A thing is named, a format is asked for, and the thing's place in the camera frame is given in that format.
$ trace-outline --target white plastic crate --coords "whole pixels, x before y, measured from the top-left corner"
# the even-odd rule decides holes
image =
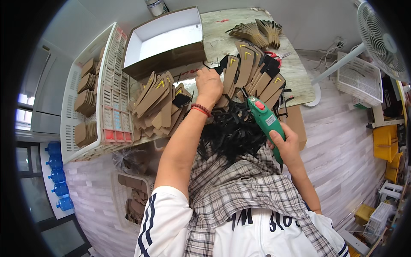
[[[374,243],[380,237],[392,212],[393,206],[391,204],[380,203],[372,213],[363,234],[370,243]]]
[[[113,191],[113,203],[115,210],[117,212],[118,221],[120,222],[121,227],[131,233],[138,235],[140,233],[140,225],[137,225],[134,222],[128,221],[125,218],[126,215],[126,201],[127,199],[132,198],[132,188],[126,187],[125,185],[121,185],[118,182],[118,175],[127,176],[130,178],[136,178],[142,180],[147,185],[147,195],[150,198],[151,193],[154,188],[154,177],[149,176],[139,176],[139,175],[129,175],[126,173],[120,172],[113,172],[111,173],[111,189]]]
[[[338,60],[346,53],[338,52]],[[360,58],[354,58],[337,71],[337,89],[372,106],[383,102],[381,71]]]
[[[113,23],[98,35],[74,60],[63,96],[60,139],[63,163],[90,160],[133,143],[133,126],[129,102],[129,76],[119,70],[127,35]],[[98,59],[105,45],[97,86],[96,113],[85,118],[74,111],[77,88],[83,65]],[[74,127],[82,122],[97,122],[97,140],[78,148],[74,143]]]

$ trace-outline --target floor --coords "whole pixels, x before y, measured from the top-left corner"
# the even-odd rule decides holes
[[[310,78],[319,62],[300,58]],[[349,106],[351,96],[335,88],[335,77],[320,82],[322,98],[314,108],[301,106],[307,132],[301,152],[323,214],[339,225],[364,200],[373,201],[386,161],[373,156],[372,131],[365,110]],[[111,155],[65,165],[76,217],[94,249],[104,257],[133,256],[137,235],[122,230],[113,204]]]

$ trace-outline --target yellow plastic bin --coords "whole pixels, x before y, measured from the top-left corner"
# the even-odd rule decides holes
[[[366,204],[361,204],[355,214],[355,222],[361,226],[367,224],[371,214],[375,211],[375,208],[372,208]]]
[[[391,162],[398,152],[397,125],[378,127],[372,133],[374,156]]]
[[[387,162],[385,179],[391,180],[394,184],[397,183],[399,160],[402,152],[395,154],[392,162]]]

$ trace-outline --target black scrap pile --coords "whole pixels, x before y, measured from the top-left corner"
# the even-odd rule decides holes
[[[257,151],[266,143],[267,137],[252,117],[246,103],[229,100],[228,110],[214,109],[211,114],[214,122],[204,126],[197,152],[208,160],[206,145],[210,144],[213,154],[218,158],[225,156],[228,168],[236,162],[238,156],[251,154],[257,157]]]

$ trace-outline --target wall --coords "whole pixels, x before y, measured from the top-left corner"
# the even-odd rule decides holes
[[[283,25],[297,49],[327,49],[336,36],[348,40],[344,50],[359,44],[356,7],[351,0],[165,0],[170,10],[198,5],[201,13],[261,7]],[[143,0],[68,0],[42,40],[71,59],[105,28],[117,21],[128,33],[151,18]]]

